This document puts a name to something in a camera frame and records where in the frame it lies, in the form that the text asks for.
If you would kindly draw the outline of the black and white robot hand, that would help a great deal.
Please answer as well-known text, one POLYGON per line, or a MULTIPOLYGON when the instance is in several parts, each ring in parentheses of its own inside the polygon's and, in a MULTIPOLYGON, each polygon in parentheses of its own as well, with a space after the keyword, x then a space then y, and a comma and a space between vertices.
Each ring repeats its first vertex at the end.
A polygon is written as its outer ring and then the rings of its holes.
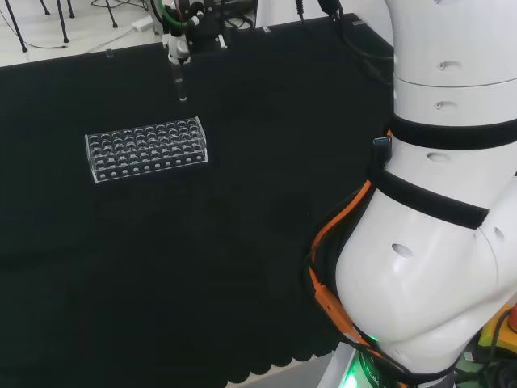
POLYGON ((227 28, 218 1, 156 1, 162 43, 172 65, 227 48, 227 28))

